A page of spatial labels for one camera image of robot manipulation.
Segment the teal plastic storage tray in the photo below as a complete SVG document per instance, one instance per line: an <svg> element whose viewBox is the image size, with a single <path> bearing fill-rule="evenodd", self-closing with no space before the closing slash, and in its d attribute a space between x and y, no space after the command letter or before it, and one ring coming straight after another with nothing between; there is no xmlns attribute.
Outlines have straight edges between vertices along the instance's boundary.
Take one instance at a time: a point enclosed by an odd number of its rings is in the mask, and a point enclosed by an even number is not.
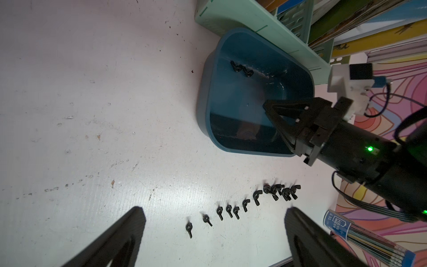
<svg viewBox="0 0 427 267"><path fill-rule="evenodd" d="M230 61L254 74L235 72ZM263 104L313 96L307 68L253 31L236 28L222 36L205 62L196 119L201 132L223 151L291 157Z"/></svg>

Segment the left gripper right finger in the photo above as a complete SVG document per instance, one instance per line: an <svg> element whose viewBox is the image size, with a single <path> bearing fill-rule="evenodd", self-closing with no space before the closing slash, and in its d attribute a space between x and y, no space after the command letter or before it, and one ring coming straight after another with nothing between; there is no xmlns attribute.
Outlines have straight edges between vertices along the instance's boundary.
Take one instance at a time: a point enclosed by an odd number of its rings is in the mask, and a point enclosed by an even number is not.
<svg viewBox="0 0 427 267"><path fill-rule="evenodd" d="M364 267L335 239L293 207L286 211L285 229L295 267Z"/></svg>

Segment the eleventh black wing nut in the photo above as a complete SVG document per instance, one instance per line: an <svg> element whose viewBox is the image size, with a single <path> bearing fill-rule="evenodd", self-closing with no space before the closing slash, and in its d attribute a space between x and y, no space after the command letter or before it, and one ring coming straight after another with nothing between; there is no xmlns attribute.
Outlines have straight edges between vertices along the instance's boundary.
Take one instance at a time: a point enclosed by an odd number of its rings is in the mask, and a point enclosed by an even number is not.
<svg viewBox="0 0 427 267"><path fill-rule="evenodd" d="M216 209L216 213L219 216L219 218L220 218L221 221L223 221L223 219L224 219L223 215L222 215L222 212L223 212L223 207L218 206L218 208Z"/></svg>

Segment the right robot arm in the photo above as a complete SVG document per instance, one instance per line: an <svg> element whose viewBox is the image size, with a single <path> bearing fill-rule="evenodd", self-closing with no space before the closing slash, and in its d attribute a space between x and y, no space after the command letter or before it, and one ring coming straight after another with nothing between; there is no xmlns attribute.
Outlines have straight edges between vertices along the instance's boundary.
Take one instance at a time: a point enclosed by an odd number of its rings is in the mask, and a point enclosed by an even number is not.
<svg viewBox="0 0 427 267"><path fill-rule="evenodd" d="M344 116L352 101L320 97L267 100L263 107L290 151L312 166L320 160L349 183L360 183L389 204L386 208L348 197L365 210L413 223L427 219L427 128L403 141L360 129Z"/></svg>

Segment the twelfth black wing nut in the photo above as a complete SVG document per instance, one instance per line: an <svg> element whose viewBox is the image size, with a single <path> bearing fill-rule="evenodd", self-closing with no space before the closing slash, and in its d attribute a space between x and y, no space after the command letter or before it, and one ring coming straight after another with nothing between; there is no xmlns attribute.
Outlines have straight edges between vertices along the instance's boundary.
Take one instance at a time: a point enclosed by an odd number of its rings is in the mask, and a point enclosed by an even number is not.
<svg viewBox="0 0 427 267"><path fill-rule="evenodd" d="M191 222L188 222L188 223L186 224L186 231L187 231L187 233L189 234L189 238L190 238L190 239L192 239L192 228L193 228L192 223L191 223Z"/></svg>

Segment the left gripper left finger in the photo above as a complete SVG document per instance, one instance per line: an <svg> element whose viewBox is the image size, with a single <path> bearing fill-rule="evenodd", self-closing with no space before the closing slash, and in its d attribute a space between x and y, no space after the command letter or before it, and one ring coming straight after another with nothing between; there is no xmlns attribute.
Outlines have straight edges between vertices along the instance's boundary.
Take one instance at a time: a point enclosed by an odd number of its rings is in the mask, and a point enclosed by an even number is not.
<svg viewBox="0 0 427 267"><path fill-rule="evenodd" d="M139 253L145 223L143 208L131 208L64 266L133 267Z"/></svg>

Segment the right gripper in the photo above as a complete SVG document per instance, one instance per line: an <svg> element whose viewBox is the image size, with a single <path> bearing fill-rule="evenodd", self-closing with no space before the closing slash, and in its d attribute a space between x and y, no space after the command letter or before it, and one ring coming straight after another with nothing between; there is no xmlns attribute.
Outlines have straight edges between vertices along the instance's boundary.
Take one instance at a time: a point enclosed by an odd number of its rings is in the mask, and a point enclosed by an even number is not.
<svg viewBox="0 0 427 267"><path fill-rule="evenodd" d="M335 105L315 97L302 100L267 100L265 114L274 127L282 132L297 134L295 154L305 155L304 163L312 166L322 148L344 121L353 100L341 97Z"/></svg>

